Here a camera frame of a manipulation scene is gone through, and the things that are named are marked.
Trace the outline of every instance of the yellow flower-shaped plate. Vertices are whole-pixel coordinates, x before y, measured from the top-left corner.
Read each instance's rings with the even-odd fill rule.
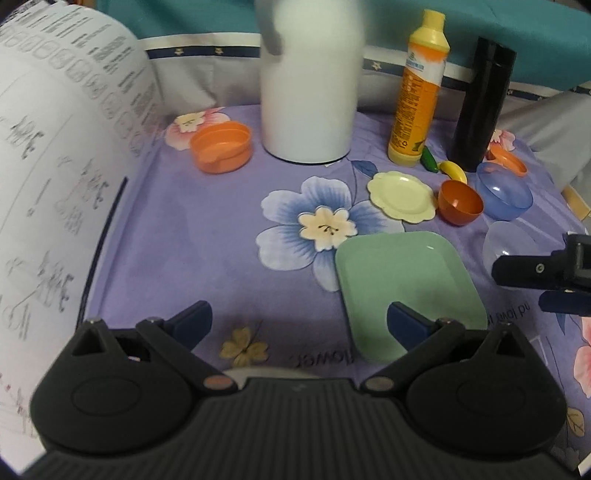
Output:
[[[390,218],[420,223],[435,217],[437,200],[432,189],[412,175],[376,173],[368,190],[371,202]]]

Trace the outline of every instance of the bottle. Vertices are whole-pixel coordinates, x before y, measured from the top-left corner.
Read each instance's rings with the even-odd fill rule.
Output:
[[[491,142],[507,96],[517,54],[480,37],[474,55],[474,80],[468,86],[447,157],[464,171],[476,171]]]
[[[349,153],[365,30],[359,0],[256,0],[262,143],[294,163]]]
[[[445,15],[425,10],[423,24],[408,41],[408,56],[388,157],[405,167],[414,166],[423,152],[433,120],[449,43],[443,34]]]

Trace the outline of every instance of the white container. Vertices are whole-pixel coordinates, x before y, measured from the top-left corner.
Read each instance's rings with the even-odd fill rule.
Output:
[[[365,34],[357,0],[256,0],[262,142],[283,160],[350,150]]]

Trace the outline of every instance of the teal fabric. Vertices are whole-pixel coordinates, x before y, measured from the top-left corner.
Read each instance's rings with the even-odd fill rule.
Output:
[[[591,80],[591,15],[547,0],[363,0],[368,43],[406,50],[424,8],[447,15],[449,61],[469,67],[479,35],[517,51],[512,80],[567,90]],[[139,38],[257,32],[252,0],[98,0]]]

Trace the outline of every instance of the bottle label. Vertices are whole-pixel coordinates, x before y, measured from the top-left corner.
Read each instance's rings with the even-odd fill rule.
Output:
[[[446,54],[410,44],[390,146],[405,155],[420,156],[443,78]]]

